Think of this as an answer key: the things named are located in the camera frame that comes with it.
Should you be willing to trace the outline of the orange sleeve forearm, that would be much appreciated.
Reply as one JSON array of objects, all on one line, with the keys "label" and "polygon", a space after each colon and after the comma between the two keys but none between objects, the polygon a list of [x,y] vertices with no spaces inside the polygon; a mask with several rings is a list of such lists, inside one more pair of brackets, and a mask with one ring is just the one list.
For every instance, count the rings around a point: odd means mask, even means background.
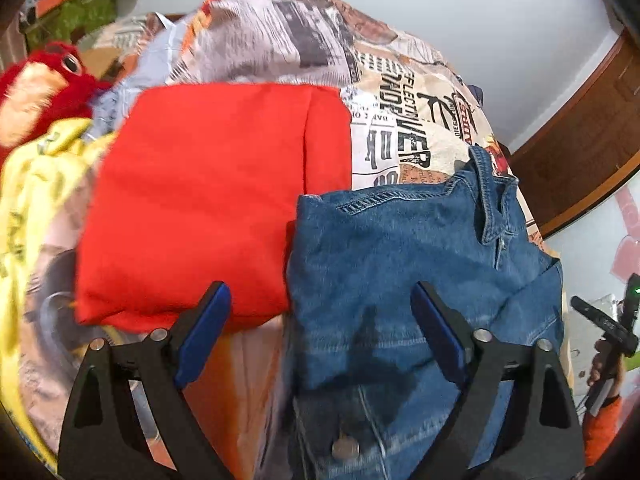
[{"label": "orange sleeve forearm", "polygon": [[597,416],[585,414],[582,421],[586,466],[591,467],[602,456],[617,434],[617,419],[620,416],[620,396],[606,400]]}]

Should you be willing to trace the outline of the person right hand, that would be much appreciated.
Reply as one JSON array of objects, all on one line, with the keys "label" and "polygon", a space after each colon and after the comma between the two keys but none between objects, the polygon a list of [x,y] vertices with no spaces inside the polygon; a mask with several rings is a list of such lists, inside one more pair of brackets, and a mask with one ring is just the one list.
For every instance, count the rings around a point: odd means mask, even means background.
[{"label": "person right hand", "polygon": [[[604,339],[600,339],[594,344],[594,348],[597,353],[592,360],[589,377],[587,379],[587,385],[589,387],[592,387],[601,378],[602,372],[605,368],[606,359],[611,352],[611,344]],[[625,361],[624,357],[621,356],[618,359],[614,382],[610,393],[608,394],[609,399],[616,399],[620,395],[620,388],[622,388],[625,374]]]}]

